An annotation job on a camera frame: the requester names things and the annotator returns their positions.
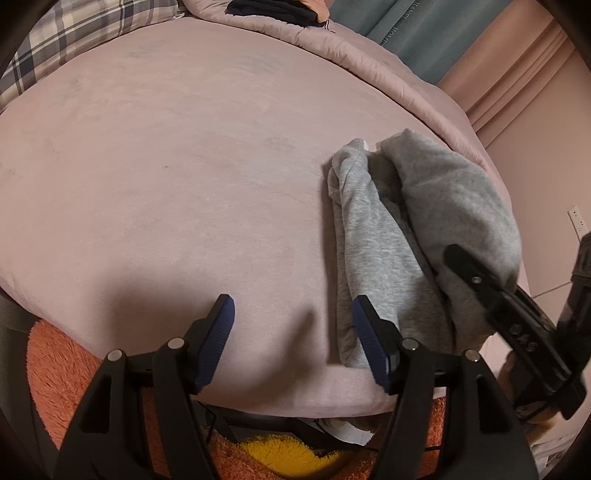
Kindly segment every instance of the dark clothing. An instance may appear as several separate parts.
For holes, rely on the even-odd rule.
[[[226,13],[242,17],[262,15],[301,27],[322,27],[324,25],[318,23],[316,12],[296,0],[232,0]]]

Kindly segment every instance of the plaid pillow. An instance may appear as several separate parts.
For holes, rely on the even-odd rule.
[[[0,79],[0,113],[75,56],[177,16],[177,0],[60,0],[37,22]]]

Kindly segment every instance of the wire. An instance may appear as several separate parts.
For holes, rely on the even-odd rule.
[[[213,430],[216,427],[216,420],[217,420],[217,415],[215,414],[215,412],[212,412],[211,410],[209,410],[209,408],[207,408],[203,403],[201,403],[200,401],[197,402],[199,405],[201,405],[203,407],[203,409],[206,412],[205,415],[205,421],[209,426],[209,430],[207,431],[207,436],[205,438],[205,443],[207,445],[209,445],[209,442],[212,441],[212,436],[213,436]]]
[[[545,409],[547,409],[550,406],[550,402],[546,402],[544,403],[541,407],[537,408],[536,410],[534,410],[532,413],[530,413],[527,417],[525,417],[524,419],[521,420],[521,423],[527,423],[528,421],[530,421],[532,418],[534,418],[535,416],[539,415],[540,413],[542,413]]]
[[[315,419],[315,420],[314,420],[314,423],[316,423],[316,426],[317,426],[317,427],[318,427],[320,430],[322,430],[322,431],[323,431],[325,434],[327,434],[327,435],[330,435],[330,433],[328,433],[328,432],[327,432],[327,431],[324,429],[324,427],[323,427],[323,426],[320,424],[320,419]]]
[[[542,293],[538,293],[537,295],[533,296],[531,299],[535,300],[536,298],[541,297],[542,295],[546,295],[547,293],[550,293],[551,291],[558,290],[559,288],[565,287],[566,285],[570,285],[571,283],[572,283],[571,281],[568,281],[567,283],[563,283],[562,285],[558,285],[558,287],[554,287],[549,290],[543,291]]]

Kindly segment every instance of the wall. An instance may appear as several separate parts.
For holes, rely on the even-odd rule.
[[[487,148],[513,201],[532,296],[556,320],[566,301],[578,238],[567,211],[578,205],[591,228],[591,73],[574,53]],[[591,387],[591,369],[586,371]],[[591,393],[547,438],[578,430]]]

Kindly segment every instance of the gray sweatpants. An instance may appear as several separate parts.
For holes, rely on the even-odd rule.
[[[363,143],[339,150],[328,177],[341,361],[367,366],[351,317],[360,294],[432,350],[479,349],[492,330],[472,291],[443,264],[443,250],[460,244],[514,285],[521,241],[511,211],[484,170],[422,135],[405,130],[377,153]]]

